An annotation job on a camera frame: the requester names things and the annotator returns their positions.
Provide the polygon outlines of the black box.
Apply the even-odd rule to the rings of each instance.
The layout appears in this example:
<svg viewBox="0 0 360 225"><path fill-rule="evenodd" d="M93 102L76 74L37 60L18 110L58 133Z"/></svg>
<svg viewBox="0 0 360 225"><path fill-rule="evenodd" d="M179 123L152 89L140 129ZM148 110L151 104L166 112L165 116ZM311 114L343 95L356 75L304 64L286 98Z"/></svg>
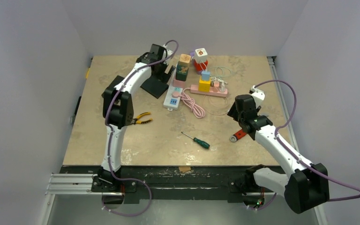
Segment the black box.
<svg viewBox="0 0 360 225"><path fill-rule="evenodd" d="M159 99L168 90L169 85L152 76L141 85L141 88Z"/></svg>

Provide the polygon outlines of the red handled adjustable wrench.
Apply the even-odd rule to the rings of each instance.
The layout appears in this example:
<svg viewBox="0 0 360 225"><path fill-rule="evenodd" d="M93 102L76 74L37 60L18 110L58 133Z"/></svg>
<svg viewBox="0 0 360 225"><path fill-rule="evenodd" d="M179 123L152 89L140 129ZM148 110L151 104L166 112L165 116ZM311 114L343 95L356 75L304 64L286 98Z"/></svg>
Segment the red handled adjustable wrench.
<svg viewBox="0 0 360 225"><path fill-rule="evenodd" d="M234 143L234 142L237 142L239 139L243 138L246 135L247 135L247 133L245 133L242 129L240 129L239 131L234 133L232 136L230 136L229 140Z"/></svg>

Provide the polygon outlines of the white power strip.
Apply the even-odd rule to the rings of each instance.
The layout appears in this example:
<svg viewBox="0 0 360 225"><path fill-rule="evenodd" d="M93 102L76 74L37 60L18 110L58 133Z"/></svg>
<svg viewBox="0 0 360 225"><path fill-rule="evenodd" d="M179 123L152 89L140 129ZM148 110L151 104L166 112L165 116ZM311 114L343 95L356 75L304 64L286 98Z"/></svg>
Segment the white power strip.
<svg viewBox="0 0 360 225"><path fill-rule="evenodd" d="M169 83L169 87L163 102L163 107L169 111L178 110L181 100L181 93L185 88L185 82L176 79L175 68Z"/></svg>

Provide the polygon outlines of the green handled screwdriver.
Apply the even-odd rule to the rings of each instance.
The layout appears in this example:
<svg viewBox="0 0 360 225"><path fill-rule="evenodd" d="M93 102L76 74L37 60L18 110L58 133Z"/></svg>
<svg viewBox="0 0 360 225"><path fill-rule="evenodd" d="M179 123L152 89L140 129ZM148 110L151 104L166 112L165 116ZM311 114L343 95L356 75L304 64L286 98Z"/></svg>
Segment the green handled screwdriver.
<svg viewBox="0 0 360 225"><path fill-rule="evenodd" d="M190 136L190 135L188 135L188 134L186 134L186 133L184 133L184 132L182 132L182 131L181 131L181 133L182 133L183 135L191 138L191 139L193 140L193 142L197 143L197 144L198 144L199 146L201 146L202 148L204 148L204 149L209 149L209 148L210 148L210 145L209 145L207 142L205 142L205 141L203 141L203 140L201 140L201 139L198 139L198 138L196 138L196 137Z"/></svg>

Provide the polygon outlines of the yellow handled pliers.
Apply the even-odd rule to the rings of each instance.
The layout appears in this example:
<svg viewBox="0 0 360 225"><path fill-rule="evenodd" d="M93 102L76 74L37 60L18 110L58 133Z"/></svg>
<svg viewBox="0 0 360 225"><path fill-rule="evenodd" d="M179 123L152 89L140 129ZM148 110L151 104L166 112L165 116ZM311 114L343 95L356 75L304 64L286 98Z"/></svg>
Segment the yellow handled pliers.
<svg viewBox="0 0 360 225"><path fill-rule="evenodd" d="M148 115L151 115L151 112L143 112L141 114L139 114L137 117L133 118L132 119L132 123L133 125L136 125L136 124L147 124L147 123L150 123L153 121L152 118L150 119L147 119L147 120L142 120L142 117L144 116L148 116Z"/></svg>

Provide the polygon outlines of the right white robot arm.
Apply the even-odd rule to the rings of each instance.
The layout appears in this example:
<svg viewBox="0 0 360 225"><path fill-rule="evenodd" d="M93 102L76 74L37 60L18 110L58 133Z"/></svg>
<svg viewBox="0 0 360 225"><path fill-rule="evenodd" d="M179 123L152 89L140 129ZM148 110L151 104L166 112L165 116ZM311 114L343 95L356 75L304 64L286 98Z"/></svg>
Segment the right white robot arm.
<svg viewBox="0 0 360 225"><path fill-rule="evenodd" d="M330 198L328 181L309 170L309 167L324 175L328 174L323 164L313 164L300 155L289 143L281 140L273 123L259 115L263 93L238 95L228 112L242 131L263 146L279 163L283 174L258 165L246 170L244 184L251 191L267 188L284 197L289 208L303 213L327 202Z"/></svg>

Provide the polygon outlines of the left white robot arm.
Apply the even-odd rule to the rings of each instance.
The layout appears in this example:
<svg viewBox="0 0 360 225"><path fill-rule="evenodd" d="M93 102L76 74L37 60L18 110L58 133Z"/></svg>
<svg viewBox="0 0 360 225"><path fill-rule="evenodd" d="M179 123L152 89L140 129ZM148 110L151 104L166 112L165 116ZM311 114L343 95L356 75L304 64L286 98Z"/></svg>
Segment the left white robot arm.
<svg viewBox="0 0 360 225"><path fill-rule="evenodd" d="M169 88L168 81L174 67L168 68L175 51L168 44L152 44L150 50L136 59L131 72L115 86L109 85L102 94L103 117L106 126L105 156L97 174L93 176L92 192L123 191L133 179L121 178L121 152L126 129L134 123L132 97L143 89L160 98Z"/></svg>

